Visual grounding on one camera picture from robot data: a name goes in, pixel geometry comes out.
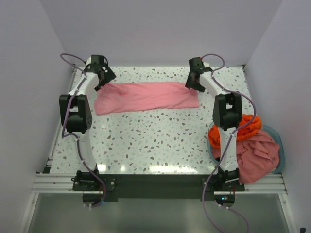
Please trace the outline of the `orange t shirt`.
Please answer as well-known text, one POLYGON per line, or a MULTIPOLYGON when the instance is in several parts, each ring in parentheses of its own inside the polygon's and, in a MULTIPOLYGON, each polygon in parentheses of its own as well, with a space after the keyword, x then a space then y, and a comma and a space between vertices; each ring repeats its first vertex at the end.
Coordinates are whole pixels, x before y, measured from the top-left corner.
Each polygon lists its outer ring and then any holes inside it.
MULTIPOLYGON (((242 121, 239 126, 242 127, 238 130, 237 141, 243 141, 254 136, 259 130, 262 129, 262 121, 260 117, 255 116, 255 119, 247 126, 245 124, 249 123, 253 118, 252 114, 243 114, 242 121)), ((220 134, 216 126, 212 126, 208 131, 208 139, 210 144, 219 149, 220 148, 220 134)))

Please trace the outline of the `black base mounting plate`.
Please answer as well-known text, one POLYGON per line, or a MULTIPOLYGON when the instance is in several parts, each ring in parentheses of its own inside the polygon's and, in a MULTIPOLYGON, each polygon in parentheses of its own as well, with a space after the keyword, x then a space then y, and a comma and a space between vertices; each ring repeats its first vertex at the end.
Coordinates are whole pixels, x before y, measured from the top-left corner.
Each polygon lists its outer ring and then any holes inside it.
POLYGON ((207 175, 121 175, 77 172, 71 179, 73 191, 83 192, 83 203, 117 202, 119 199, 200 199, 214 200, 220 194, 245 190, 237 181, 220 183, 207 175))

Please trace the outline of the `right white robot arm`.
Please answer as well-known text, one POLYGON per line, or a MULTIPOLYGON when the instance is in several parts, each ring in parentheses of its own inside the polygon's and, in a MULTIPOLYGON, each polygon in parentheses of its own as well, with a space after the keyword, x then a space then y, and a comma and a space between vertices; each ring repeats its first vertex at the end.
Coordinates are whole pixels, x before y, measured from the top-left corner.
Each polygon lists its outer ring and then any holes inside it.
POLYGON ((212 119, 220 136, 220 160, 217 174, 208 184, 214 191, 232 191, 238 184, 240 172, 237 162, 237 129, 242 120, 242 98, 226 91, 214 77, 212 68, 206 67, 203 59, 189 59, 190 71, 185 84, 188 89, 208 91, 214 98, 212 119))

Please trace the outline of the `light pink t shirt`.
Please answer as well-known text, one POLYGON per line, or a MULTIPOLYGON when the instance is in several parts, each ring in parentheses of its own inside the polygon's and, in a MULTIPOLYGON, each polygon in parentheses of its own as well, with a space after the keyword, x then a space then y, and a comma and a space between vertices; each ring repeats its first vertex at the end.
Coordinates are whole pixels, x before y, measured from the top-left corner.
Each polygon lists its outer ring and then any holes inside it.
POLYGON ((94 102, 97 115, 198 107, 198 92, 180 82, 108 83, 94 102))

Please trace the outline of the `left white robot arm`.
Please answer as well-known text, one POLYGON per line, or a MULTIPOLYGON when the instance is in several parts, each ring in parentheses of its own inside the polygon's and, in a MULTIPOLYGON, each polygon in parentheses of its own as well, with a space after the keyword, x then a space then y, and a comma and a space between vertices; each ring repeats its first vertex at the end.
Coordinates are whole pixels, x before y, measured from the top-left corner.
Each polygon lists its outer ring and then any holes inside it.
POLYGON ((103 55, 91 55, 83 60, 75 55, 62 53, 63 61, 81 72, 81 79, 67 94, 60 95, 60 117, 62 138, 73 137, 79 161, 76 177, 73 179, 77 190, 99 190, 105 193, 105 184, 99 177, 97 163, 92 154, 90 128, 93 123, 88 95, 116 78, 103 55))

